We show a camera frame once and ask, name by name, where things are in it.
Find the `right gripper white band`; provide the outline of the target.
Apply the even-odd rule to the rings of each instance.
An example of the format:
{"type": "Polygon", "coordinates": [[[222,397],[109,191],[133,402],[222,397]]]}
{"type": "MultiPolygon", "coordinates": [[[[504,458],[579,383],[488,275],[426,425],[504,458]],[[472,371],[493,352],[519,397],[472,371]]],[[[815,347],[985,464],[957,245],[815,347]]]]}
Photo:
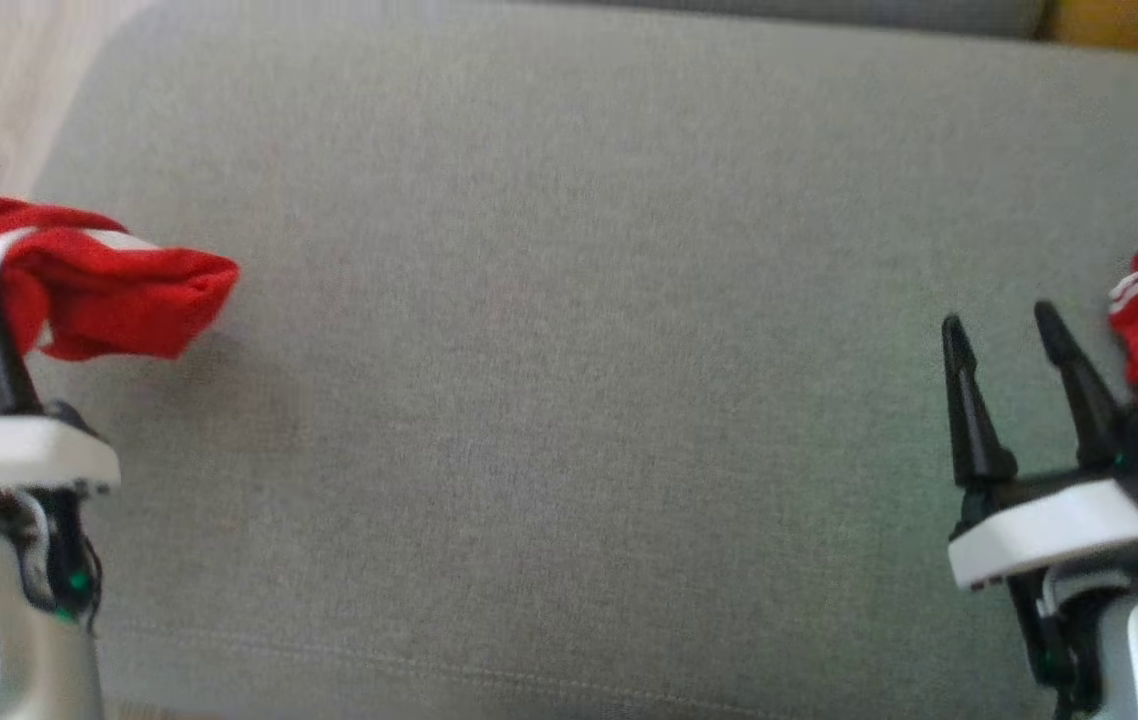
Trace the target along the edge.
{"type": "MultiPolygon", "coordinates": [[[[1034,322],[1067,397],[1078,465],[1090,470],[991,489],[993,514],[948,546],[954,582],[962,589],[1138,541],[1138,413],[1119,424],[1121,407],[1057,306],[1036,301],[1034,322]]],[[[993,427],[976,355],[957,314],[941,323],[941,351],[954,483],[980,489],[1012,482],[1017,461],[993,427]]]]}

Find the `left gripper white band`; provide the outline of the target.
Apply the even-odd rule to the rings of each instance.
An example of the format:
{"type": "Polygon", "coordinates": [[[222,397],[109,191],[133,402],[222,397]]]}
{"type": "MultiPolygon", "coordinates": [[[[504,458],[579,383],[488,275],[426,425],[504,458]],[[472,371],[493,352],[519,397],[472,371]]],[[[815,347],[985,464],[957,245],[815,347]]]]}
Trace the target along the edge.
{"type": "Polygon", "coordinates": [[[0,303],[0,489],[112,493],[121,486],[115,448],[75,407],[39,400],[0,303]]]}

